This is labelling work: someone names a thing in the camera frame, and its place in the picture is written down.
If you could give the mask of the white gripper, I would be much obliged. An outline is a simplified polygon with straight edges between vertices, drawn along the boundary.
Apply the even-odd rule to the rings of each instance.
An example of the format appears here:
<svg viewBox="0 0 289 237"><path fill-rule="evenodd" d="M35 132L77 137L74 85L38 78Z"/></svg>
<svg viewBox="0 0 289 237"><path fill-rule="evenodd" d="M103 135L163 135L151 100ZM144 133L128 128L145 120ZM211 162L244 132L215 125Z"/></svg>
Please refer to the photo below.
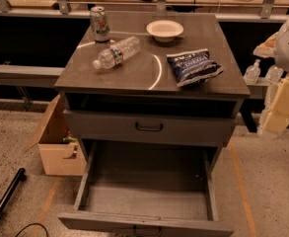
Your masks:
<svg viewBox="0 0 289 237"><path fill-rule="evenodd" d="M259 44L253 51L258 57L274 57L275 64L289 72L289 18L265 42ZM277 84L265 120L261 125L263 135L280 135L289 125L289 75Z"/></svg>

